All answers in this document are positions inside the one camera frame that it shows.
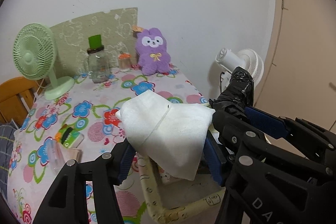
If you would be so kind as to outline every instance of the folded white tissue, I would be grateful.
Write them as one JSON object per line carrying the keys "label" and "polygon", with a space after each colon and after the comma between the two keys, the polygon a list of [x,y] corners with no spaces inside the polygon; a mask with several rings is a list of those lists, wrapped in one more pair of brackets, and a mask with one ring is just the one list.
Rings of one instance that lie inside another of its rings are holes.
{"label": "folded white tissue", "polygon": [[137,152],[174,177],[194,180],[214,112],[199,104],[173,104],[147,90],[115,115]]}

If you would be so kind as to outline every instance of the beige door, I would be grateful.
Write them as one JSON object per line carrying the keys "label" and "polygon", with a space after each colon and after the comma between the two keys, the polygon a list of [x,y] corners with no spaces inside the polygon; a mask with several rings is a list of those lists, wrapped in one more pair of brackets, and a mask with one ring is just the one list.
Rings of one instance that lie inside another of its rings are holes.
{"label": "beige door", "polygon": [[335,90],[336,1],[283,0],[278,44],[255,106],[330,129]]}

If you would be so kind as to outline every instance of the yellow bow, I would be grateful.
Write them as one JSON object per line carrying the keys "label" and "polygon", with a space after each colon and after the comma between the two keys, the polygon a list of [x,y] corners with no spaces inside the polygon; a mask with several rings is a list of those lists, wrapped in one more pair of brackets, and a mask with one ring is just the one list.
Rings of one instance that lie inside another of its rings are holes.
{"label": "yellow bow", "polygon": [[157,53],[157,54],[151,54],[151,55],[149,55],[150,57],[153,57],[154,58],[154,61],[161,61],[160,59],[159,59],[159,57],[161,57],[162,56],[162,54],[161,53]]}

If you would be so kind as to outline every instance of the electric fan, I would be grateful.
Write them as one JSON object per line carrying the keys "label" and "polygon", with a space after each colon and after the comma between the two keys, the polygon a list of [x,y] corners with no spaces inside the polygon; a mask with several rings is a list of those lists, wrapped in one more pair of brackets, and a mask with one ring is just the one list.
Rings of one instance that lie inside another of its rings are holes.
{"label": "electric fan", "polygon": [[241,50],[234,54],[231,50],[223,48],[216,56],[216,62],[225,69],[224,74],[221,74],[221,87],[226,87],[230,83],[231,74],[235,68],[241,67],[251,74],[254,87],[256,87],[264,73],[264,62],[261,57],[249,48]]}
{"label": "electric fan", "polygon": [[52,31],[41,24],[29,24],[22,28],[14,42],[13,59],[17,70],[27,79],[49,77],[50,85],[44,93],[46,100],[62,96],[75,83],[70,76],[56,78],[53,70],[56,43]]}

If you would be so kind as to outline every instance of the black plastic bag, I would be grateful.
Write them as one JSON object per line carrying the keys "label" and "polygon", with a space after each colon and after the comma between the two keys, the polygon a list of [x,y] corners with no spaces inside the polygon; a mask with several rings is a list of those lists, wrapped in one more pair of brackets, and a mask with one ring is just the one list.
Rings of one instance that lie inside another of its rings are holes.
{"label": "black plastic bag", "polygon": [[250,123],[244,114],[247,106],[253,106],[254,82],[252,76],[243,68],[237,67],[231,76],[230,84],[216,100],[209,100],[214,110],[225,112]]}

